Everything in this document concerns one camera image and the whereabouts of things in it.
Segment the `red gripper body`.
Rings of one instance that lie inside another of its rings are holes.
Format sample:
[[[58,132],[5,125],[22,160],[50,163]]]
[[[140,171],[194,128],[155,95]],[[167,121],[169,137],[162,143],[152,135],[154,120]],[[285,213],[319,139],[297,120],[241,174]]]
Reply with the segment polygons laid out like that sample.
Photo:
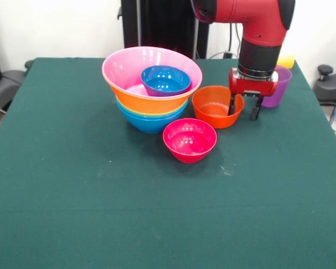
[[[278,85],[278,73],[274,71],[270,78],[255,79],[241,75],[237,68],[231,68],[228,82],[232,94],[272,96]]]

